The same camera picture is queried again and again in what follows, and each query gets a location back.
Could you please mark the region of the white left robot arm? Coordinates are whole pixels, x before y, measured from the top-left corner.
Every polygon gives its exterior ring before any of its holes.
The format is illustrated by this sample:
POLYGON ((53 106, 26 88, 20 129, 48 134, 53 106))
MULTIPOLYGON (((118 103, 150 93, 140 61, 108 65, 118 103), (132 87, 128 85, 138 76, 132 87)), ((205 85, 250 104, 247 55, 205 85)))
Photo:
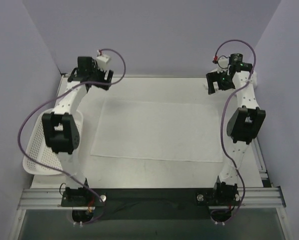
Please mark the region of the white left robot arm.
POLYGON ((108 90, 113 71, 107 70, 111 57, 100 53, 96 58, 79 56, 75 67, 67 79, 68 92, 50 112, 42 115, 42 126, 47 147, 56 154, 66 177, 65 197, 79 206, 90 202, 92 194, 82 186, 87 184, 78 160, 80 131, 74 115, 84 96, 93 84, 108 90))

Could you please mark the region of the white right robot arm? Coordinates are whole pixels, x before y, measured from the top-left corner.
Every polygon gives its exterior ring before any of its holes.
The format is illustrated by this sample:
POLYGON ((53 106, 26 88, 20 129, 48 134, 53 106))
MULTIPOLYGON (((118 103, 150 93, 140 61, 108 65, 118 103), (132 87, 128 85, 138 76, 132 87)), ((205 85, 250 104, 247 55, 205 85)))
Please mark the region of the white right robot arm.
POLYGON ((266 112, 261 109, 255 96, 257 73, 251 63, 243 61, 241 53, 230 56, 215 56, 217 68, 206 74, 208 94, 216 91, 233 90, 229 99, 236 98, 237 108, 228 121, 225 115, 230 101, 226 100, 220 124, 221 147, 225 148, 225 138, 232 142, 233 150, 223 150, 225 160, 216 179, 211 199, 217 205, 238 199, 238 171, 250 143, 255 139, 265 120, 266 112))

